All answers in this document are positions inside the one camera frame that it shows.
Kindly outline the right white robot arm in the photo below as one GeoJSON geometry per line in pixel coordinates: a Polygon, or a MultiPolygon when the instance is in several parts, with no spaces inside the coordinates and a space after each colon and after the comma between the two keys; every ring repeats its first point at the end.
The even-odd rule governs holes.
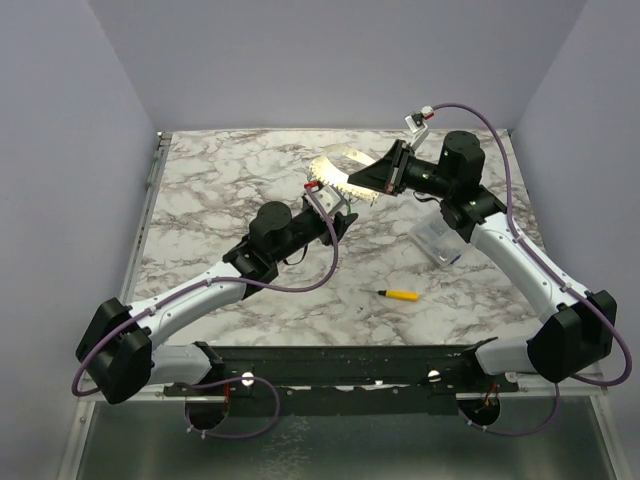
{"type": "Polygon", "coordinates": [[[617,303],[605,290],[593,293],[572,281],[555,264],[535,262],[542,251],[522,246],[526,237],[510,228],[506,206],[482,186],[484,162],[479,139],[453,131],[445,136],[437,163],[418,159],[406,142],[397,140],[348,182],[381,194],[411,190],[438,198],[446,224],[500,268],[541,321],[530,338],[477,346],[475,357],[459,367],[467,389],[481,391],[506,372],[534,373],[559,383],[610,354],[617,303]]]}

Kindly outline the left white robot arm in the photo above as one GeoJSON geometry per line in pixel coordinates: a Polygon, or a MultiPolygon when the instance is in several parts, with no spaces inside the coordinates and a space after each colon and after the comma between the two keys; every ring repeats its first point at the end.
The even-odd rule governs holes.
{"type": "Polygon", "coordinates": [[[85,395],[83,375],[110,404],[151,385],[189,384],[202,395],[214,392],[224,366],[213,348],[204,342],[169,346],[167,340],[221,307],[275,289],[279,263],[315,240],[336,248],[357,217],[327,214],[313,200],[304,200],[298,215],[281,202],[266,203],[241,242],[196,278],[129,306],[116,298],[103,302],[76,349],[80,366],[72,393],[85,395]]]}

